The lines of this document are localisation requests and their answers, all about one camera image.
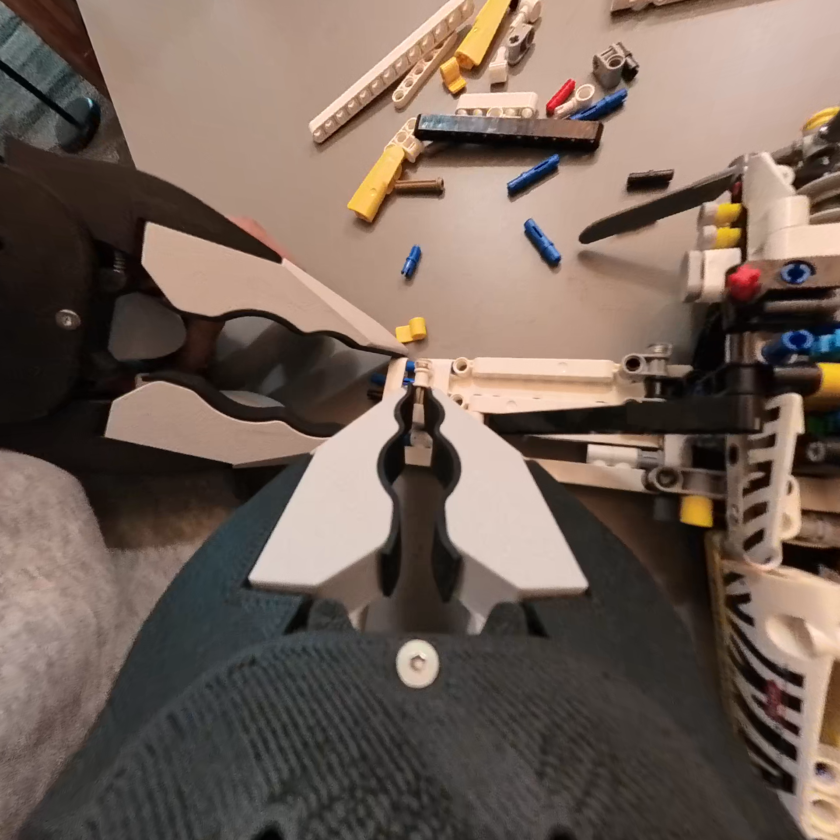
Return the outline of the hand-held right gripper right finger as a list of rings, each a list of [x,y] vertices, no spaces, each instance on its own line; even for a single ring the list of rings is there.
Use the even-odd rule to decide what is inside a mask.
[[[431,469],[443,490],[432,566],[444,602],[479,634],[498,604],[586,592],[587,580],[527,466],[509,443],[441,392],[427,393]]]

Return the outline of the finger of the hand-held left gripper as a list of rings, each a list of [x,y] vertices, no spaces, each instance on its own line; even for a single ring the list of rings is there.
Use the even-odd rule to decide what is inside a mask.
[[[287,261],[269,259],[147,224],[142,266],[174,308],[207,319],[247,314],[302,334],[325,334],[393,358],[406,351],[387,329]]]
[[[343,430],[315,423],[250,392],[221,392],[204,378],[140,375],[108,410],[105,438],[235,468],[278,466]]]

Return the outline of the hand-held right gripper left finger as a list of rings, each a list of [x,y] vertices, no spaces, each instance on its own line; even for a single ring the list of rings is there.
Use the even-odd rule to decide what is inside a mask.
[[[392,592],[400,514],[393,482],[408,392],[390,392],[316,448],[248,575],[252,588],[339,602],[363,628],[370,605]]]

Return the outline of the zebra striped lego helicopter model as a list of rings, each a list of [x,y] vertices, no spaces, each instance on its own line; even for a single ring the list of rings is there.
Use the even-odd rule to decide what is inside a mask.
[[[420,360],[421,383],[539,455],[557,480],[652,496],[711,529],[725,702],[808,838],[838,838],[838,108],[772,153],[605,217],[583,245],[698,207],[689,365],[654,343],[621,361]]]

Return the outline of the short white lego beam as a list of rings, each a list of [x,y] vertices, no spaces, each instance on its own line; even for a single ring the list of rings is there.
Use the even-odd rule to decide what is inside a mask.
[[[415,362],[407,358],[392,360],[380,371],[374,371],[369,377],[366,396],[372,403],[378,403],[384,395],[410,389],[414,384]]]

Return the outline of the thin white lego beam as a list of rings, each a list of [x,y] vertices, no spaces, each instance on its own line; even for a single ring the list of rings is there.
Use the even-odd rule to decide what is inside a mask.
[[[450,57],[459,38],[456,30],[447,37],[446,41],[435,48],[424,58],[421,58],[402,79],[392,94],[394,109],[398,112],[407,110],[408,105],[415,99],[427,80],[435,73],[440,65]]]

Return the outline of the yellow curved lego panel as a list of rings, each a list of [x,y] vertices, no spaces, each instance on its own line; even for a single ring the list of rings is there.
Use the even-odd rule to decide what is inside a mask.
[[[511,1],[485,2],[468,34],[455,51],[460,68],[470,70],[480,66],[510,5]]]

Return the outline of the white grey lego connector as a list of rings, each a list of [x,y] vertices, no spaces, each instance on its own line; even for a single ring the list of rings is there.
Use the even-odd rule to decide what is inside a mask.
[[[517,2],[507,33],[489,64],[488,78],[493,88],[506,84],[510,68],[528,54],[542,10],[543,1]]]

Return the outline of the white lego pin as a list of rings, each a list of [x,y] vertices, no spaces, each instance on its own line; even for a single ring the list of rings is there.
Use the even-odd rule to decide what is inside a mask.
[[[553,113],[556,119],[571,119],[594,104],[596,88],[591,83],[576,87],[568,100],[559,105]]]

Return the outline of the person's left hand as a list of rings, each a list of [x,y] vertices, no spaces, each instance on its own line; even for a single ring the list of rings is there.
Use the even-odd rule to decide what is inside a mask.
[[[283,248],[265,228],[249,217],[229,216],[228,220],[242,228],[283,260],[291,259],[287,249]],[[198,316],[189,316],[185,320],[185,339],[175,355],[174,369],[188,374],[202,374],[213,362],[219,335],[227,326],[226,321],[211,320]]]

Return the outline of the black metal bar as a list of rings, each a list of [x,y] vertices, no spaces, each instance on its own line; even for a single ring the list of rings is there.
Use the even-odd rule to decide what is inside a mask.
[[[35,84],[1,60],[1,71],[11,81],[35,97],[59,118],[56,128],[56,143],[69,154],[85,150],[95,138],[101,124],[99,104],[90,97],[74,98],[66,107],[39,90]]]

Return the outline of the white Lego frame piece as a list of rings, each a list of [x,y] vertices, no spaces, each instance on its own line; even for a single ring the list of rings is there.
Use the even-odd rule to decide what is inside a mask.
[[[608,4],[608,10],[611,16],[616,17],[641,14],[661,8],[667,11],[673,8],[679,10],[688,8],[690,12],[707,12],[762,3],[763,1],[611,1]]]

